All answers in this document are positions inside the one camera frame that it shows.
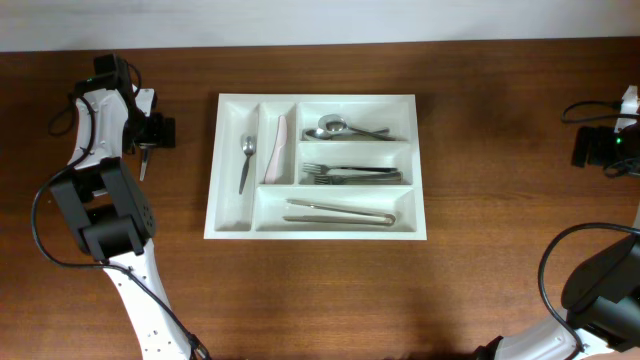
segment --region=wooden table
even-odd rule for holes
[[[48,263],[29,227],[36,189],[75,142],[48,137],[47,121],[104,53],[0,55],[2,359],[140,356],[105,274]],[[638,83],[638,38],[118,53],[177,119],[177,148],[154,153],[141,187],[171,305],[217,357],[471,352],[548,315],[536,271],[553,236],[581,222],[629,225],[636,214],[640,182],[571,167],[577,126],[559,117]],[[429,240],[203,240],[219,93],[416,94]],[[126,161],[137,176],[139,157]],[[39,211],[46,246],[89,261],[50,200]],[[575,266],[620,238],[593,231],[558,248],[547,274],[555,304]]]

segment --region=fork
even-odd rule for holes
[[[400,184],[400,182],[402,182],[400,171],[374,175],[316,175],[313,179],[315,185]]]
[[[382,167],[363,167],[363,166],[349,166],[349,165],[336,165],[327,166],[320,164],[304,163],[302,165],[302,171],[309,174],[326,175],[331,170],[359,170],[359,171],[372,171],[391,173],[398,171],[397,168],[382,168]]]

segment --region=tongs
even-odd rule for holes
[[[285,221],[293,222],[315,222],[315,223],[338,223],[338,224],[361,224],[361,225],[381,225],[391,226],[396,222],[396,217],[393,214],[386,214],[383,212],[370,211],[365,209],[356,209],[345,206],[318,204],[306,200],[287,199],[287,202],[292,205],[306,206],[312,209],[327,210],[342,212],[354,215],[368,216],[374,219],[364,219],[356,217],[341,217],[341,216],[323,216],[323,215],[304,215],[304,216],[283,216]]]

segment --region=black cable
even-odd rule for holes
[[[69,125],[62,131],[53,131],[53,125],[62,117],[62,115],[71,112],[71,121],[69,121]],[[69,95],[69,104],[62,110],[60,110],[57,114],[55,114],[49,123],[47,124],[47,133],[53,137],[60,137],[67,134],[71,129],[73,129],[73,125],[76,123],[76,112],[75,112],[75,104],[71,101],[71,95]]]
[[[563,328],[565,328],[569,332],[569,334],[571,334],[571,336],[573,336],[573,338],[576,340],[576,348],[573,350],[571,355],[569,355],[569,357],[567,357],[565,360],[571,360],[571,359],[574,359],[576,356],[578,356],[578,354],[584,351],[584,345],[582,343],[582,339],[580,339],[580,336],[575,332],[575,330],[573,330],[573,328],[571,328],[569,324],[567,324],[567,322],[560,316],[560,314],[558,314],[558,312],[553,308],[553,305],[551,305],[551,301],[549,301],[547,291],[545,290],[545,287],[544,287],[544,270],[547,265],[547,260],[549,260],[549,256],[551,255],[551,252],[563,238],[565,238],[567,235],[574,233],[576,231],[588,230],[588,229],[613,230],[613,231],[620,231],[620,232],[640,236],[640,229],[636,229],[629,226],[609,224],[609,223],[586,223],[581,225],[575,225],[564,230],[551,241],[549,246],[547,246],[547,249],[544,251],[544,254],[542,255],[542,259],[540,260],[540,266],[538,267],[538,290],[540,291],[542,302],[544,302],[544,306],[547,307],[547,310],[549,310],[549,313],[551,313],[551,316],[554,319],[556,319],[556,321],[558,321],[558,323],[560,323],[560,325]]]
[[[610,179],[615,179],[623,175],[639,177],[638,167],[640,166],[640,158],[629,158],[617,161],[611,165],[604,167],[604,175]]]
[[[202,355],[202,357],[204,359],[210,359],[206,348],[200,342],[200,340],[195,335],[193,335],[192,333],[190,333],[187,330],[187,328],[182,324],[182,322],[180,322],[180,320],[173,313],[173,311],[158,296],[156,296],[156,294],[154,294],[140,280],[138,280],[138,278],[136,278],[133,275],[131,270],[129,270],[129,269],[125,268],[125,267],[122,267],[122,266],[111,265],[111,264],[73,264],[73,263],[63,262],[63,261],[60,261],[60,260],[54,258],[53,255],[51,255],[45,249],[44,245],[42,245],[42,241],[40,240],[40,235],[38,234],[37,217],[36,217],[37,210],[38,210],[38,204],[40,202],[40,198],[42,197],[44,192],[47,189],[49,189],[49,187],[51,186],[51,184],[54,181],[59,179],[61,176],[66,174],[68,171],[71,171],[76,165],[80,164],[82,161],[84,161],[89,156],[89,154],[90,154],[89,150],[93,148],[93,143],[95,141],[95,128],[96,128],[95,111],[91,107],[91,104],[89,104],[87,99],[85,99],[83,96],[78,97],[78,99],[80,99],[86,105],[87,110],[89,111],[89,116],[91,117],[91,134],[89,136],[89,144],[87,145],[86,149],[83,149],[84,153],[78,159],[76,159],[72,163],[70,163],[67,166],[65,166],[64,168],[62,168],[62,170],[60,170],[57,173],[55,173],[51,178],[49,178],[49,180],[47,180],[40,187],[40,189],[38,189],[38,192],[36,192],[36,196],[33,199],[33,204],[31,205],[31,232],[33,234],[33,239],[34,239],[34,241],[36,243],[36,246],[38,247],[38,250],[40,250],[42,255],[44,255],[44,257],[47,258],[47,260],[51,261],[55,265],[60,266],[62,268],[97,269],[97,270],[110,269],[110,270],[116,270],[116,271],[119,271],[119,272],[125,274],[131,281],[133,281],[136,285],[138,285],[138,287],[142,291],[144,291],[147,295],[149,295],[149,297],[151,299],[153,299],[153,301],[155,301],[169,315],[171,320],[173,320],[176,323],[176,325],[180,328],[180,330],[184,333],[185,337],[189,341],[189,345],[191,345],[192,357],[193,357],[194,352],[198,351],[201,354],[204,354],[204,355]]]
[[[138,79],[138,84],[136,85],[136,91],[134,91],[133,96],[138,97],[140,90],[142,89],[142,75],[140,74],[140,70],[135,67],[133,64],[126,62],[127,66],[133,70],[136,74],[136,78]],[[62,115],[67,112],[71,112],[71,121],[69,121],[69,125],[62,131],[53,131],[53,125],[62,117]],[[69,95],[69,105],[64,109],[60,110],[56,115],[54,115],[51,120],[49,120],[49,124],[47,124],[47,133],[53,137],[60,137],[66,135],[76,123],[76,112],[75,112],[75,103],[72,101],[71,95]]]
[[[136,77],[138,78],[138,85],[136,85],[136,91],[133,93],[134,97],[138,97],[138,94],[142,89],[142,75],[140,75],[140,71],[138,70],[137,67],[133,66],[128,61],[126,61],[126,63],[127,63],[127,66],[130,67],[133,70],[133,72],[136,73]]]
[[[562,112],[562,119],[561,119],[562,122],[565,124],[580,124],[580,123],[606,120],[606,119],[634,119],[634,120],[640,119],[640,115],[638,114],[619,114],[619,113],[590,116],[590,117],[578,118],[578,119],[567,119],[567,114],[571,110],[578,107],[589,106],[589,105],[602,106],[617,112],[620,112],[620,109],[622,109],[622,101],[595,101],[595,100],[580,101],[564,109],[564,111]]]

